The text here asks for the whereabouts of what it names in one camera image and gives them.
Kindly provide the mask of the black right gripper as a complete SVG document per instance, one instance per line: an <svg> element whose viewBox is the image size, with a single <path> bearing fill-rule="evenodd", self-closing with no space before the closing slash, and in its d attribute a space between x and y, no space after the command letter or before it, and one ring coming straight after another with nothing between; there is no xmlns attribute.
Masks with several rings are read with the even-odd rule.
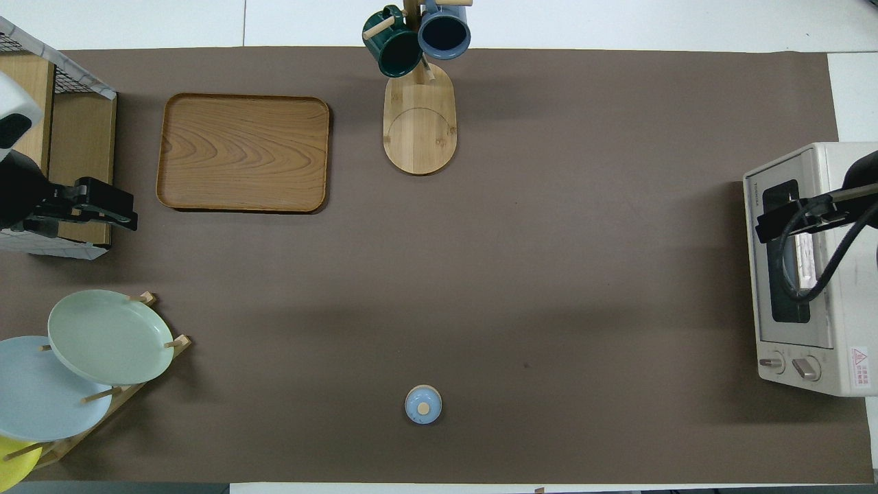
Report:
<svg viewBox="0 0 878 494"><path fill-rule="evenodd" d="M877 183L877 152L863 156L850 166L841 189L832 191L829 205L818 207L803 219L803 227L838 227L853 223L865 216L866 210L876 204L876 191L853 199L838 199L839 193L852 189L874 187ZM802 200L787 201L781 206L759 215L755 232L759 243L767 244L780 237L787 223L802 209Z"/></svg>

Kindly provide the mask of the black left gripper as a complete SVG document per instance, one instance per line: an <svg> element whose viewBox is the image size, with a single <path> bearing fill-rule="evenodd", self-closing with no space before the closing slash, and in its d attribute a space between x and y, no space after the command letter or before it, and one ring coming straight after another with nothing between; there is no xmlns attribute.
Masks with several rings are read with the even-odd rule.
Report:
<svg viewBox="0 0 878 494"><path fill-rule="evenodd" d="M76 181L83 222L97 222L137 231L134 195L93 177ZM53 221L74 222L69 188L50 182L34 160L10 150L1 165L1 227L12 228L35 215Z"/></svg>

